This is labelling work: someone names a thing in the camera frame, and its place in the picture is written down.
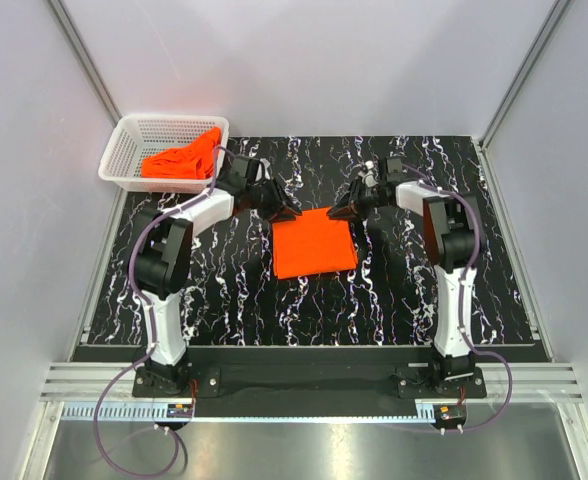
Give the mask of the orange t shirt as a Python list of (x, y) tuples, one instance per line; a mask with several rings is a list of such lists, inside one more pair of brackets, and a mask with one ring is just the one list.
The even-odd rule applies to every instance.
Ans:
[(353, 270), (358, 255), (350, 225), (330, 219), (328, 208), (306, 210), (274, 223), (273, 270), (279, 280)]

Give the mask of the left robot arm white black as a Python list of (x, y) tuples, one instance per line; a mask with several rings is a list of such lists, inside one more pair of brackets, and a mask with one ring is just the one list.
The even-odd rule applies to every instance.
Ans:
[(203, 231), (249, 209), (270, 223), (302, 215), (282, 185), (265, 178), (208, 188), (166, 211), (141, 213), (127, 266), (130, 286), (143, 308), (147, 335), (145, 353), (133, 362), (136, 396), (143, 389), (178, 396), (195, 385), (180, 316), (192, 242)]

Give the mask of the orange t shirts in basket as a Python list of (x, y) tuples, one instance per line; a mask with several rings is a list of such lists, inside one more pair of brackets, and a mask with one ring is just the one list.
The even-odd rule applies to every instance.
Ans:
[(142, 161), (141, 175), (151, 179), (205, 180), (214, 174), (222, 130), (213, 127), (184, 147), (170, 148)]

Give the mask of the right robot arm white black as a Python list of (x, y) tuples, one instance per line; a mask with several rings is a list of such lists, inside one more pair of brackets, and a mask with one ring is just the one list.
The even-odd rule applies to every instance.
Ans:
[(438, 294), (427, 383), (437, 395), (457, 394), (472, 380), (476, 368), (471, 309), (483, 234), (473, 199), (423, 180), (379, 181), (372, 186), (354, 180), (327, 216), (353, 221), (383, 206), (409, 210), (423, 218), (425, 251), (436, 273)]

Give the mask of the connector box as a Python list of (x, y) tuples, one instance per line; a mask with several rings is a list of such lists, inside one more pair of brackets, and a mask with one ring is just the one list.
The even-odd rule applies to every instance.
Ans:
[(464, 422), (466, 408), (463, 405), (440, 405), (436, 407), (435, 417), (443, 422)]
[(194, 405), (188, 403), (170, 403), (167, 406), (167, 418), (191, 419), (194, 415)]

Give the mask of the black marble pattern mat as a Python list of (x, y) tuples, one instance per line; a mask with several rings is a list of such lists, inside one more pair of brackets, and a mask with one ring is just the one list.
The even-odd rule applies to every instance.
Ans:
[[(467, 136), (236, 137), (229, 148), (270, 163), (302, 210), (326, 208), (369, 160), (398, 156), (413, 173), (475, 195), (487, 238), (479, 261), (472, 335), (513, 361), (546, 353), (512, 262), (475, 141)], [(278, 279), (272, 235), (253, 211), (200, 234), (181, 298), (182, 332), (202, 346), (422, 346), (437, 326), (436, 276), (417, 214), (385, 207), (351, 228), (357, 266)]]

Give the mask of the left connector box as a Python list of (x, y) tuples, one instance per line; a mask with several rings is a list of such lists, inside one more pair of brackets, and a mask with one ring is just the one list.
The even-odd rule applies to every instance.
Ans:
[(170, 403), (167, 406), (167, 418), (191, 419), (194, 415), (194, 405), (188, 403)]

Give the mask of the right connector box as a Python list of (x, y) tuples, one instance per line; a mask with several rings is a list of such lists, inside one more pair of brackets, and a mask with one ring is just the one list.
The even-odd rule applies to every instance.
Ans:
[(443, 422), (464, 422), (466, 408), (463, 405), (440, 405), (436, 407), (435, 417)]

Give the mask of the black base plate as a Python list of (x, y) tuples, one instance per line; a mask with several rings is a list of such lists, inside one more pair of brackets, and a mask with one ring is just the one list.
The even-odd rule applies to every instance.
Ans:
[(417, 400), (483, 399), (481, 369), (457, 394), (427, 383), (429, 347), (205, 347), (188, 349), (195, 385), (178, 396), (196, 396), (201, 417), (395, 417)]

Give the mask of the aluminium frame rail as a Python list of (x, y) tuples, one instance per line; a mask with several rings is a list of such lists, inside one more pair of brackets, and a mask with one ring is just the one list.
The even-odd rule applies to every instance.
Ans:
[(436, 393), (422, 371), (383, 365), (228, 364), (202, 368), (179, 393), (152, 387), (122, 363), (56, 363), (40, 394), (69, 419), (161, 422), (432, 423), (441, 409), (579, 403), (567, 364), (481, 366), (470, 384)]

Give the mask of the white plastic basket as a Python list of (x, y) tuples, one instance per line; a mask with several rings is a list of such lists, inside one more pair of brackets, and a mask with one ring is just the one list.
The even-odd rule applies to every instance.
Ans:
[(205, 132), (221, 130), (220, 145), (229, 138), (229, 122), (220, 116), (130, 114), (114, 128), (98, 166), (99, 177), (127, 192), (198, 194), (209, 181), (145, 178), (142, 163), (147, 157), (170, 148), (184, 147)]

